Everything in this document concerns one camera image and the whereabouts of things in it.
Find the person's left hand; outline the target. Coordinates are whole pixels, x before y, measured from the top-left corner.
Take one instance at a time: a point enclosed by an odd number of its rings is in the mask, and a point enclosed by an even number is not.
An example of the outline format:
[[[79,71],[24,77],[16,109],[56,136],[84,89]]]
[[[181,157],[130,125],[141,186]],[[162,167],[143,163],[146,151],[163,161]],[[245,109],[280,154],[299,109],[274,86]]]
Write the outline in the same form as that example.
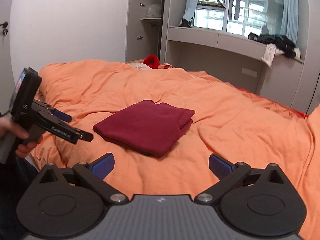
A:
[[[11,132],[19,139],[28,139],[29,134],[20,125],[14,123],[10,118],[1,117],[1,138],[5,136],[6,133]],[[35,141],[30,141],[26,145],[20,144],[17,146],[15,153],[21,157],[25,158],[37,145],[39,145],[43,140],[41,135]]]

